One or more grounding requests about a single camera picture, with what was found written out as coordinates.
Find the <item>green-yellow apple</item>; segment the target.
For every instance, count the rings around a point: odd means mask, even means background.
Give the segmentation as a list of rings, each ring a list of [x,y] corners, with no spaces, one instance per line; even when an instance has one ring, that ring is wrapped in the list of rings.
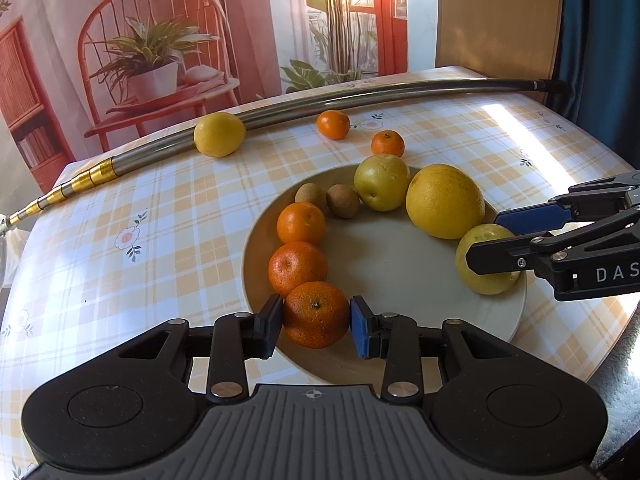
[[[395,210],[405,203],[410,181],[407,164],[391,154],[366,158],[354,174],[357,194],[366,206],[379,212]]]
[[[495,296],[509,290],[520,277],[520,272],[503,272],[497,274],[480,275],[472,271],[465,260],[469,248],[476,243],[488,240],[503,240],[512,237],[513,233],[495,223],[483,223],[470,229],[459,240],[454,257],[454,264],[463,283],[481,295]]]

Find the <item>mandarin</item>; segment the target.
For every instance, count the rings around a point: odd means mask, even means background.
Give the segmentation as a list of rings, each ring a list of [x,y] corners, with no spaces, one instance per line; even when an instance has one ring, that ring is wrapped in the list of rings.
[[[319,245],[326,234],[326,219],[312,203],[292,203],[279,214],[277,234],[283,244],[307,242]]]
[[[285,333],[302,347],[332,346],[345,336],[349,322],[348,300],[341,289],[330,283],[303,283],[285,298]]]
[[[269,283],[282,297],[288,296],[301,284],[323,282],[328,274],[328,259],[318,247],[308,242],[282,245],[272,254],[268,263]]]
[[[344,140],[349,134],[350,119],[339,110],[326,110],[318,116],[316,126],[318,133],[327,139]]]
[[[397,131],[381,130],[373,136],[370,149],[373,155],[389,154],[402,157],[405,153],[405,141]]]

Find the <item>large yellow grapefruit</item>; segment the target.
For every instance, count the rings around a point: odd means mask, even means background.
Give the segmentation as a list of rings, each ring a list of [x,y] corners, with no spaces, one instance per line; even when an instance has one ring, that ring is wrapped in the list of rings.
[[[428,235],[458,240],[485,218],[485,201],[477,184],[454,166],[433,164],[412,178],[406,209],[411,222]]]

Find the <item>brown kiwi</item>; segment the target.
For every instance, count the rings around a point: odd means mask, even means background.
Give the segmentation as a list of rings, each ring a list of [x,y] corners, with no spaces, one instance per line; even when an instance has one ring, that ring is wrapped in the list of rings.
[[[334,184],[326,191],[326,202],[334,216],[350,219],[356,216],[360,200],[356,191],[350,186]]]
[[[319,208],[324,214],[329,213],[326,191],[318,184],[307,182],[299,187],[295,193],[296,203],[310,203]]]

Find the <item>blue curtain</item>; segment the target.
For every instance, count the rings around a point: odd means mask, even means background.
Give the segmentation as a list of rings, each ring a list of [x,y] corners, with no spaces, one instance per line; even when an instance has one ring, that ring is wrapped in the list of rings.
[[[639,166],[639,0],[563,0],[549,106]]]

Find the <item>yellow lemon by pole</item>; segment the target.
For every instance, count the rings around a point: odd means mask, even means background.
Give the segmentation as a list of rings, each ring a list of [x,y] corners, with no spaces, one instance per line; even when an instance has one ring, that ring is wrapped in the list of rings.
[[[246,136],[244,124],[235,115],[216,112],[204,116],[195,126],[193,140],[203,155],[223,158],[231,155]]]

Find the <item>wooden headboard panel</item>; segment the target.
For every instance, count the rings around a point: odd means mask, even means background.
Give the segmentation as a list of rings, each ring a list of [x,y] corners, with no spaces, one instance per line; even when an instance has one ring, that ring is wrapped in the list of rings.
[[[495,78],[552,77],[563,0],[438,0],[435,65]]]

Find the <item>telescopic metal pole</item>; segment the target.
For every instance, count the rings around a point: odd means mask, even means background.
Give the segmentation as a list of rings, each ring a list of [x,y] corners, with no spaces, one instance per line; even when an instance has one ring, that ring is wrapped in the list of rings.
[[[402,100],[446,96],[446,94],[477,92],[544,92],[565,93],[568,84],[555,79],[504,79],[465,78],[416,80],[394,82],[382,86],[346,88],[328,93],[304,96],[291,101],[268,104],[236,115],[246,130],[271,127],[280,122],[292,122],[318,115],[326,110],[347,110],[348,108],[383,104]],[[35,217],[75,195],[116,180],[145,166],[161,162],[172,156],[183,154],[195,148],[194,129],[182,128],[162,138],[137,146],[126,152],[107,157],[75,177],[52,188],[50,192],[32,200],[27,206],[1,218],[1,233],[6,234],[27,218]]]

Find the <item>printed room backdrop cloth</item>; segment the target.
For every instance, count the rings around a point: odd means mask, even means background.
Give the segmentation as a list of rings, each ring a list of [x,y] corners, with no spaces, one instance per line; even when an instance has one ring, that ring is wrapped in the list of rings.
[[[1,0],[3,151],[38,186],[214,110],[408,66],[407,0]]]

